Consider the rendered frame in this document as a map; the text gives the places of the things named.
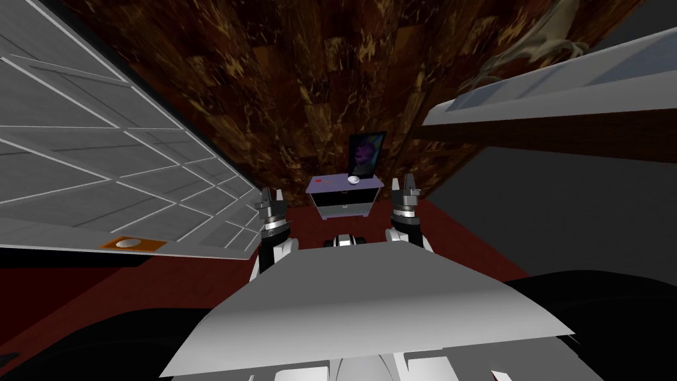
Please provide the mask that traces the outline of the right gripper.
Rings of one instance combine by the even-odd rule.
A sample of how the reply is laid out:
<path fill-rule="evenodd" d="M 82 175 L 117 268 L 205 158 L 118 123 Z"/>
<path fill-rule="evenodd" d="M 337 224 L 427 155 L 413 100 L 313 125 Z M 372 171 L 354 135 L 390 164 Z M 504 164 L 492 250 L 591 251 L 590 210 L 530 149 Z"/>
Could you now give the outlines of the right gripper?
<path fill-rule="evenodd" d="M 413 173 L 405 174 L 404 190 L 401 190 L 399 179 L 392 179 L 391 201 L 394 213 L 415 213 L 419 195 Z"/>

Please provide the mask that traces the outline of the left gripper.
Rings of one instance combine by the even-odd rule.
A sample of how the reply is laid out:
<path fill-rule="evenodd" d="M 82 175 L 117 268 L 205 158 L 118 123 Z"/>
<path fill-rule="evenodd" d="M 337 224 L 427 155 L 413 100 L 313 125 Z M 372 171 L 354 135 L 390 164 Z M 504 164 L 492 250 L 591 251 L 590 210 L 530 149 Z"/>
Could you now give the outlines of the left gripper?
<path fill-rule="evenodd" d="M 261 201 L 255 203 L 255 210 L 261 220 L 285 216 L 288 203 L 284 200 L 283 190 L 276 189 L 275 200 L 271 200 L 270 189 L 262 189 Z"/>

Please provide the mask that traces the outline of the dark framed purple picture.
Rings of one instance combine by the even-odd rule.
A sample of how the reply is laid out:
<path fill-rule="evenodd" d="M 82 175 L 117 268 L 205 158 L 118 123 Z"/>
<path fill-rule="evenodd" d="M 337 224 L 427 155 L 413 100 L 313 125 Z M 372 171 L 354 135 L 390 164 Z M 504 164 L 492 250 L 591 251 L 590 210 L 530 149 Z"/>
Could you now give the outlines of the dark framed purple picture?
<path fill-rule="evenodd" d="M 348 139 L 348 175 L 371 179 L 387 132 L 353 134 Z"/>

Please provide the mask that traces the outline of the purple bedside cabinet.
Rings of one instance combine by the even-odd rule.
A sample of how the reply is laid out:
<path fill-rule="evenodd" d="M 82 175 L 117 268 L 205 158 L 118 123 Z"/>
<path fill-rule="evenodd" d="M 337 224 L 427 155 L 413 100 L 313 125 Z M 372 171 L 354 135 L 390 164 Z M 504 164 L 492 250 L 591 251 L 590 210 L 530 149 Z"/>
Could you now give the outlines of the purple bedside cabinet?
<path fill-rule="evenodd" d="M 369 215 L 383 183 L 376 177 L 348 182 L 346 173 L 312 177 L 306 189 L 320 217 L 329 218 Z"/>

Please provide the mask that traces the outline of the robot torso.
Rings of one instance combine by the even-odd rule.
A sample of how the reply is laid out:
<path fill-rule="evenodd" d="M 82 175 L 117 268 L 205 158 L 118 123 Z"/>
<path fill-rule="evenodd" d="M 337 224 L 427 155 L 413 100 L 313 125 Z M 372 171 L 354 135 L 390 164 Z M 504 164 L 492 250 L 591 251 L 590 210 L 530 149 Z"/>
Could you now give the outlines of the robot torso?
<path fill-rule="evenodd" d="M 306 249 L 211 310 L 162 376 L 569 334 L 507 284 L 406 241 Z"/>

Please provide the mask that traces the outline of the white knob on orange plate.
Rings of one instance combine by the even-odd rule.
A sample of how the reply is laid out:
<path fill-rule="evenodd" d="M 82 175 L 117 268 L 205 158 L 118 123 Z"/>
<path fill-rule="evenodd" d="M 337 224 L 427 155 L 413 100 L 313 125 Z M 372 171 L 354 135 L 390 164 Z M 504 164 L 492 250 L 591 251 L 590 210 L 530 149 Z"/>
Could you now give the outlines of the white knob on orange plate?
<path fill-rule="evenodd" d="M 164 246 L 166 241 L 121 236 L 102 245 L 101 249 L 152 253 Z"/>

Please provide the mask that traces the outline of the white topped brown furniture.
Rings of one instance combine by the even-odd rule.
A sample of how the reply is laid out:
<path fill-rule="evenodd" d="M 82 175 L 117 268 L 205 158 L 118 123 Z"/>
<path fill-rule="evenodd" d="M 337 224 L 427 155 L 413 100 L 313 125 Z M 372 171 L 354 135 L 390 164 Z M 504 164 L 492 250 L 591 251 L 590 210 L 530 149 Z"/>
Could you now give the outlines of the white topped brown furniture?
<path fill-rule="evenodd" d="M 413 138 L 677 163 L 677 27 L 464 93 Z"/>

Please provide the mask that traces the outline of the grey panelled door leaf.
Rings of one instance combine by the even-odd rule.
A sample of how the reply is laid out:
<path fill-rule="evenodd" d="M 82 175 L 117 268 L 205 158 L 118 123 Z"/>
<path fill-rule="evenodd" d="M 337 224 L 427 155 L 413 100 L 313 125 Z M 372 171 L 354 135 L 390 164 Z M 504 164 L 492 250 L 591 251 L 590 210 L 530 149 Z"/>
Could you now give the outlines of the grey panelled door leaf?
<path fill-rule="evenodd" d="M 0 0 L 0 247 L 247 260 L 259 194 L 40 0 Z"/>

